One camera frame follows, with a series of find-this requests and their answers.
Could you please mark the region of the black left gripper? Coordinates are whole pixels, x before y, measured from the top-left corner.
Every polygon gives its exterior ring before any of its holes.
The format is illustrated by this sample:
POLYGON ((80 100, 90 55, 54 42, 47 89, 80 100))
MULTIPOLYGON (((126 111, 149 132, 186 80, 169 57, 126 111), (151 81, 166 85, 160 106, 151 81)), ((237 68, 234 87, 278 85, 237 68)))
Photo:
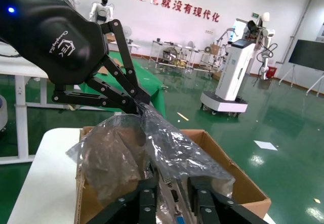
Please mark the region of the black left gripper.
POLYGON ((85 82, 107 57, 101 27, 68 0, 1 0, 1 39, 58 85, 85 82))

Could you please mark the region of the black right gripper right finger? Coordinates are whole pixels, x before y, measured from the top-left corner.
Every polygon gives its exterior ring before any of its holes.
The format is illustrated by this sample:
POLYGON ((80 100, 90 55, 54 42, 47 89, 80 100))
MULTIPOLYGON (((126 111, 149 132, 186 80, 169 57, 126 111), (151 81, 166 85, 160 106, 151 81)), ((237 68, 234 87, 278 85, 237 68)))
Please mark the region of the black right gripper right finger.
POLYGON ((197 223, 266 223, 247 208, 217 192, 212 177, 189 177, 188 198, 197 223))

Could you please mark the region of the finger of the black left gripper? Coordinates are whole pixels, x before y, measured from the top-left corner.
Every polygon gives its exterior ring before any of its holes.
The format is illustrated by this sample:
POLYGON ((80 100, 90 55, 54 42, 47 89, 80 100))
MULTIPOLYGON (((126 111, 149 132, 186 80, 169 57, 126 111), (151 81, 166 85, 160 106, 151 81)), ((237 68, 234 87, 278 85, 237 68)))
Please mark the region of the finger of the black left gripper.
POLYGON ((87 86, 96 94, 78 93, 66 90, 66 86, 56 85, 52 100, 56 103, 75 104, 92 107, 121 109, 127 114, 137 114, 137 105, 133 98, 110 86, 103 80, 92 77, 86 81, 87 86))
POLYGON ((102 24, 101 29, 103 34, 114 34, 125 70, 120 70, 119 66, 109 55, 104 57, 103 66, 133 99, 149 105, 151 96, 141 87, 137 79, 121 22, 118 19, 114 19, 102 24))

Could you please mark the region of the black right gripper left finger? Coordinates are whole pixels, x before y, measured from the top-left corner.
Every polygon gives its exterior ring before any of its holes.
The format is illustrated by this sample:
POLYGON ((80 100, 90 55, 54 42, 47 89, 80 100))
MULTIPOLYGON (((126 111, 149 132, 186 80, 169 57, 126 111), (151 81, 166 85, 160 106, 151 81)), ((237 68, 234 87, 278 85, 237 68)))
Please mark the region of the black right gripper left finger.
POLYGON ((158 176, 139 181, 136 189, 118 197, 88 223, 156 223, 158 176))

